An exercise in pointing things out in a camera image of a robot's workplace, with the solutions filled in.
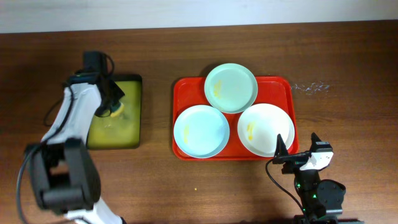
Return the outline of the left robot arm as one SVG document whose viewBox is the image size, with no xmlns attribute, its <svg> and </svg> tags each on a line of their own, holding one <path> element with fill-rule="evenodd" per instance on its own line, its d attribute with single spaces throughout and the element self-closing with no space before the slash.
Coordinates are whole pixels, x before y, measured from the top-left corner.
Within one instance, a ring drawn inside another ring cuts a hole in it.
<svg viewBox="0 0 398 224">
<path fill-rule="evenodd" d="M 75 223 L 124 223 L 101 198 L 99 173 L 86 147 L 93 117 L 119 116 L 124 92 L 112 78 L 111 57 L 83 54 L 83 68 L 64 83 L 64 97 L 42 140 L 26 147 L 17 183 L 29 170 L 35 201 L 42 210 Z"/>
</svg>

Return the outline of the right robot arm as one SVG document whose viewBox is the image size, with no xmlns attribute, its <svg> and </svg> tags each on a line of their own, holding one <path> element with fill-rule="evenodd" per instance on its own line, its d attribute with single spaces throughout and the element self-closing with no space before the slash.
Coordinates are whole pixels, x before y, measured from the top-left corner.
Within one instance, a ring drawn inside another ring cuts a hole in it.
<svg viewBox="0 0 398 224">
<path fill-rule="evenodd" d="M 302 211 L 301 215 L 294 216 L 292 222 L 361 223 L 358 219 L 340 220 L 338 218 L 343 213 L 342 203 L 346 187 L 334 180 L 322 180 L 319 176 L 319 172 L 330 165 L 333 148 L 330 143 L 322 141 L 315 133 L 312 133 L 311 141 L 309 150 L 290 154 L 279 134 L 274 157 L 267 162 L 268 164 L 282 164 L 281 173 L 295 176 L 294 189 L 300 197 L 299 199 L 279 185 L 266 169 L 270 180 L 291 197 Z"/>
</svg>

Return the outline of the light blue plate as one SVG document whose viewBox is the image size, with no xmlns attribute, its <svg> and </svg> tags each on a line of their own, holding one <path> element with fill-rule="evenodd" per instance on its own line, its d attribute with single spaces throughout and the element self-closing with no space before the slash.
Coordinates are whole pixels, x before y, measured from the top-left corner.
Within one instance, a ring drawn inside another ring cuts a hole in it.
<svg viewBox="0 0 398 224">
<path fill-rule="evenodd" d="M 174 123 L 174 141 L 188 156 L 207 159 L 219 154 L 230 136 L 229 123 L 218 109 L 195 105 L 185 109 Z"/>
</svg>

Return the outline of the yellow green sponge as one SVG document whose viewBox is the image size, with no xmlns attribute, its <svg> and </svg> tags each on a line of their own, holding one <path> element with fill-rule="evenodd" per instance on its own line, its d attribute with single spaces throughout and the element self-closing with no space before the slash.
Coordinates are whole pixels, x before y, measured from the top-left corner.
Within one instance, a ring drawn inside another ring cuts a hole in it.
<svg viewBox="0 0 398 224">
<path fill-rule="evenodd" d="M 116 105 L 113 105 L 110 109 L 110 117 L 114 118 L 121 115 L 124 112 L 124 104 L 119 102 Z"/>
</svg>

